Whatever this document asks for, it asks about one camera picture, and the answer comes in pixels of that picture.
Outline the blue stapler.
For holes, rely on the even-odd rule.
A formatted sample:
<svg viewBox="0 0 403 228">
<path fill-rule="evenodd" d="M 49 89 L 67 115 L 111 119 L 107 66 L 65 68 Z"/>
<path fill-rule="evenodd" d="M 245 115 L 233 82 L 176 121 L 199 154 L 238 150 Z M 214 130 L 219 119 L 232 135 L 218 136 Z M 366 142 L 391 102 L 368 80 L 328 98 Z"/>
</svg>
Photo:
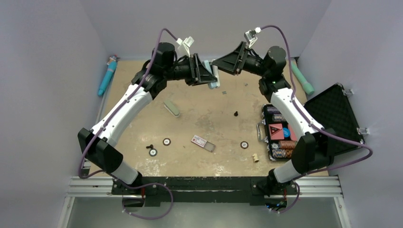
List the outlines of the blue stapler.
<svg viewBox="0 0 403 228">
<path fill-rule="evenodd" d="M 217 66 L 212 65 L 211 62 L 209 62 L 208 60 L 204 60 L 203 61 L 203 65 L 206 67 L 206 69 L 215 77 L 215 81 L 214 82 L 209 82 L 208 88 L 209 89 L 216 89 L 219 88 L 221 86 L 221 82 L 220 82 L 220 77 L 219 77 L 219 70 L 217 68 Z"/>
</svg>

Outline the green stapler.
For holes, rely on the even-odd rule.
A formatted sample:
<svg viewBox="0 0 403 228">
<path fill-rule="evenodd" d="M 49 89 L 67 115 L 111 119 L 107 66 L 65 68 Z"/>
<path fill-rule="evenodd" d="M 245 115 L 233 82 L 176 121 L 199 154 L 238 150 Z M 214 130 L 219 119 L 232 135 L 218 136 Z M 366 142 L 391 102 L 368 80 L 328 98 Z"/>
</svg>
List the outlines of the green stapler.
<svg viewBox="0 0 403 228">
<path fill-rule="evenodd" d="M 178 118 L 180 116 L 180 111 L 178 107 L 171 101 L 171 100 L 165 100 L 164 101 L 164 107 L 171 113 L 175 118 Z"/>
</svg>

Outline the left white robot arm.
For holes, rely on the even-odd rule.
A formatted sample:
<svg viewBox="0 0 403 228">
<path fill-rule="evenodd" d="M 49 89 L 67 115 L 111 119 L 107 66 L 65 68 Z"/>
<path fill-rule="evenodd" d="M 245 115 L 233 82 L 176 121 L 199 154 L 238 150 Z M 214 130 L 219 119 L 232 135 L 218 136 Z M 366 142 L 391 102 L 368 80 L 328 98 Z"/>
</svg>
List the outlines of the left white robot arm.
<svg viewBox="0 0 403 228">
<path fill-rule="evenodd" d="M 142 174 L 124 161 L 115 146 L 132 120 L 173 80 L 184 80 L 189 86 L 220 81 L 218 68 L 211 62 L 201 61 L 198 54 L 178 57 L 173 44 L 160 42 L 111 111 L 91 129 L 82 128 L 77 135 L 82 159 L 119 179 L 129 194 L 141 190 Z"/>
</svg>

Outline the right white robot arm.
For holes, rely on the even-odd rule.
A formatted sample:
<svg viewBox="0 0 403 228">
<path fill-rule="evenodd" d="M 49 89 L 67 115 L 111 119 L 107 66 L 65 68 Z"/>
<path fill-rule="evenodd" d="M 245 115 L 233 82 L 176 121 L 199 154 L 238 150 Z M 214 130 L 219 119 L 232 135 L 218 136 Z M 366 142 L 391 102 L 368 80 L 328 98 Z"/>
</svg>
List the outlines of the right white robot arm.
<svg viewBox="0 0 403 228">
<path fill-rule="evenodd" d="M 298 139 L 291 159 L 269 172 L 267 188 L 272 193 L 283 190 L 286 182 L 334 161 L 335 141 L 327 136 L 333 130 L 323 130 L 295 97 L 293 85 L 283 76 L 286 57 L 286 51 L 278 46 L 270 47 L 264 58 L 254 56 L 243 41 L 234 51 L 212 62 L 228 74 L 238 75 L 244 70 L 260 76 L 260 93 L 283 114 Z"/>
</svg>

